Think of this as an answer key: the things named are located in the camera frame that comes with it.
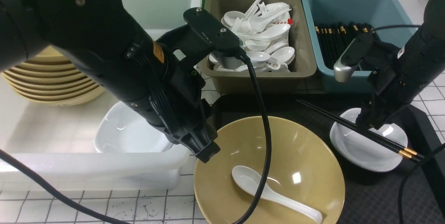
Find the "white bowl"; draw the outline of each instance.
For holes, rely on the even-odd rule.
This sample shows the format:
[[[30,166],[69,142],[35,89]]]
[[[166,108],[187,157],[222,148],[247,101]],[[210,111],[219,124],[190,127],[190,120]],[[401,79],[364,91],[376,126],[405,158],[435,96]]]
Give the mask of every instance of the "white bowl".
[[[99,153],[154,153],[166,151],[172,145],[165,134],[123,102],[108,111],[94,138]]]
[[[342,118],[355,123],[361,112],[359,108],[352,108],[341,115]],[[370,129],[402,146],[406,147],[408,138],[402,128],[396,124],[385,124],[379,130]],[[334,123],[329,134],[334,148],[348,161],[364,169],[374,172],[388,172],[395,169],[402,156],[358,134],[351,129]]]

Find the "black tray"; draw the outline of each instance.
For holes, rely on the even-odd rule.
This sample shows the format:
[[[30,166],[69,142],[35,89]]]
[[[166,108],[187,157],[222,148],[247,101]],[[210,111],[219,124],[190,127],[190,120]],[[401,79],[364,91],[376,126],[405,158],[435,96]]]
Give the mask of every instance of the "black tray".
[[[333,148],[329,139],[332,120],[304,107],[295,99],[323,107],[336,115],[361,107],[361,94],[264,95],[268,115],[299,123],[317,134],[334,152],[345,177],[345,206],[339,224],[396,224],[397,192],[406,172],[415,163],[403,159],[391,172],[376,173],[353,165]],[[212,106],[210,121],[216,129],[249,116],[259,115],[254,96],[226,95]],[[405,130],[409,146],[426,155],[441,143],[426,114],[415,107],[403,110],[395,123]],[[445,152],[414,173],[403,194],[406,224],[445,223]]]

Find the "chopsticks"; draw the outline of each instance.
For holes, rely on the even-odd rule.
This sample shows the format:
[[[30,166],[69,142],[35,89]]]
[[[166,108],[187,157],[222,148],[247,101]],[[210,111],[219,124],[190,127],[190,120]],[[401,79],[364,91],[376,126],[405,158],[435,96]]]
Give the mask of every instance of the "chopsticks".
[[[305,105],[306,107],[326,116],[327,118],[329,118],[331,120],[336,121],[337,123],[349,128],[349,129],[363,135],[364,137],[376,142],[377,144],[380,144],[381,146],[388,148],[389,150],[393,151],[396,154],[401,155],[404,158],[413,160],[415,162],[419,162],[421,159],[424,158],[423,155],[417,153],[416,151],[414,151],[410,148],[404,147],[398,143],[395,143],[386,137],[383,137],[377,133],[369,131],[368,129],[359,128],[357,126],[357,124],[352,123],[344,118],[341,118],[340,116],[334,115],[324,109],[321,109],[315,105],[312,105],[312,104],[305,102],[303,100],[300,100],[300,99],[297,99],[297,102],[299,102],[302,105]]]

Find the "yellow bowl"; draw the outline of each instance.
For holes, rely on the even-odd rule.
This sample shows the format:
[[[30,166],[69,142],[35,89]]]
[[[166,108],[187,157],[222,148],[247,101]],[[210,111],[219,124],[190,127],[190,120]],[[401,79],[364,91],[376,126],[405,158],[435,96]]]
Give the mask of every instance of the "yellow bowl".
[[[81,72],[77,72],[73,75],[65,75],[65,76],[57,76],[57,77],[38,77],[34,75],[28,75],[21,72],[17,72],[15,70],[5,70],[5,74],[8,74],[10,76],[14,76],[16,78],[21,78],[25,81],[29,82],[36,82],[36,83],[70,83],[73,80],[86,77]]]
[[[19,83],[15,83],[15,82],[9,80],[8,78],[5,78],[5,80],[9,83],[9,85],[11,85],[21,91],[25,91],[30,94],[38,94],[39,96],[56,96],[59,94],[68,94],[68,93],[72,93],[75,91],[79,91],[81,89],[84,89],[86,87],[89,87],[89,86],[95,84],[94,81],[89,80],[89,81],[86,81],[80,85],[72,86],[72,87],[66,88],[66,89],[46,90],[46,89],[34,89],[34,88],[31,88],[28,86],[24,86]]]
[[[345,180],[331,150],[313,132],[292,121],[269,117],[272,162],[267,184],[279,194],[308,205],[323,215],[323,224],[335,224],[345,201]],[[238,220],[253,197],[232,178],[232,168],[251,167],[262,173],[265,157],[264,127],[260,116],[232,122],[218,131],[221,151],[204,164],[196,162],[196,200],[209,224]],[[246,224],[313,224],[309,217],[260,200]]]
[[[58,72],[75,68],[74,64],[72,64],[70,61],[61,61],[60,63],[35,63],[33,61],[25,61],[19,66],[27,69],[35,69],[45,72]]]
[[[95,88],[97,88],[99,85],[97,84],[92,84],[90,86],[87,86],[83,89],[80,89],[78,91],[74,91],[68,94],[53,94],[53,95],[47,95],[47,94],[38,94],[38,93],[31,93],[29,91],[24,91],[21,90],[19,88],[16,88],[14,86],[12,86],[13,90],[16,91],[17,93],[21,94],[22,96],[27,96],[29,98],[32,99],[36,99],[36,100],[49,100],[49,101],[60,101],[60,100],[65,100],[65,99],[69,99],[75,96],[78,96],[80,94],[84,94],[90,90],[93,90]]]
[[[84,78],[79,78],[79,79],[70,81],[69,83],[36,83],[36,82],[30,82],[27,80],[16,78],[16,77],[6,74],[6,73],[2,73],[2,75],[3,75],[3,77],[5,77],[5,79],[13,81],[15,83],[18,83],[20,85],[27,86],[27,87],[34,88],[34,89],[45,89],[45,90],[57,90],[57,89],[71,88],[73,86],[81,85],[81,84],[91,80],[88,77],[84,77]]]
[[[22,66],[16,66],[11,68],[12,70],[16,72],[20,72],[21,74],[27,74],[32,75],[35,77],[59,77],[59,76],[67,76],[67,75],[74,75],[76,73],[79,73],[79,70],[76,68],[68,69],[68,70],[61,70],[61,71],[44,71],[44,70],[38,70],[38,69],[29,69]]]
[[[52,46],[46,47],[42,52],[40,52],[37,56],[30,59],[31,61],[35,61],[37,63],[57,63],[60,61],[68,61],[64,55],[62,55],[59,51],[54,49]]]
[[[105,89],[102,86],[99,86],[99,87],[94,88],[84,94],[80,94],[80,95],[72,97],[72,98],[67,98],[64,100],[56,100],[56,101],[44,100],[44,99],[34,99],[34,98],[31,98],[28,96],[24,96],[22,94],[21,94],[21,96],[23,96],[24,98],[26,98],[27,100],[29,100],[31,102],[43,103],[43,104],[57,106],[57,107],[65,107],[65,106],[74,106],[74,105],[80,105],[80,104],[85,104],[87,102],[90,102],[90,101],[94,100],[95,98],[97,98],[98,96],[100,96],[104,91],[105,91]]]

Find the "stack of chopsticks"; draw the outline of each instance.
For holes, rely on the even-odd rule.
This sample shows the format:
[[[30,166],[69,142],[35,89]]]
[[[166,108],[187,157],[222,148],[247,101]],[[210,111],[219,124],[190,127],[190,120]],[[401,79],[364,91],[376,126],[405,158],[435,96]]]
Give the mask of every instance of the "stack of chopsticks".
[[[334,68],[335,62],[359,34],[372,34],[377,41],[380,40],[372,25],[368,23],[350,22],[347,26],[344,23],[318,24],[315,25],[315,30],[324,64],[329,69]],[[368,71],[373,69],[374,67],[366,61],[362,61],[357,68],[357,70]]]

